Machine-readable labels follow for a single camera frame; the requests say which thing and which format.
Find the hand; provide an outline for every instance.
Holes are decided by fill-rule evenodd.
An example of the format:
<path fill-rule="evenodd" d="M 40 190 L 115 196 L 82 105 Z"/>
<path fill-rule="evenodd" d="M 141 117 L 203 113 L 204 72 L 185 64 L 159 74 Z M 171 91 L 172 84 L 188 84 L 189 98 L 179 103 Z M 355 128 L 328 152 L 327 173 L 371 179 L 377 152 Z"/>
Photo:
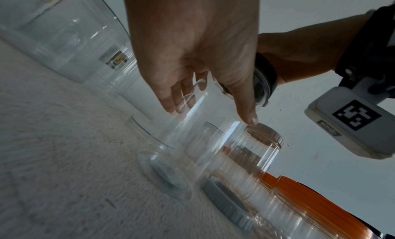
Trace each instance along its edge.
<path fill-rule="evenodd" d="M 336 68 L 371 15 L 357 15 L 284 33 L 263 33 L 258 37 L 257 51 L 275 68 L 278 84 L 316 76 Z"/>
<path fill-rule="evenodd" d="M 253 69 L 259 0 L 125 0 L 140 73 L 167 112 L 208 71 L 232 93 L 241 119 L 258 122 Z"/>

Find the white device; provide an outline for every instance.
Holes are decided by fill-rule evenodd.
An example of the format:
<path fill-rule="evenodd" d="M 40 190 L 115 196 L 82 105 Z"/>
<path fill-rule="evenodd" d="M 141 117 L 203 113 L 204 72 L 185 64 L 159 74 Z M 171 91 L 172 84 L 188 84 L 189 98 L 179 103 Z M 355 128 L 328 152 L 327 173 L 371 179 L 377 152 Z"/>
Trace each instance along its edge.
<path fill-rule="evenodd" d="M 313 101 L 305 114 L 349 151 L 360 157 L 385 159 L 395 155 L 395 116 L 378 103 L 387 92 L 373 95 L 378 81 L 364 78 L 352 90 L 334 87 Z"/>

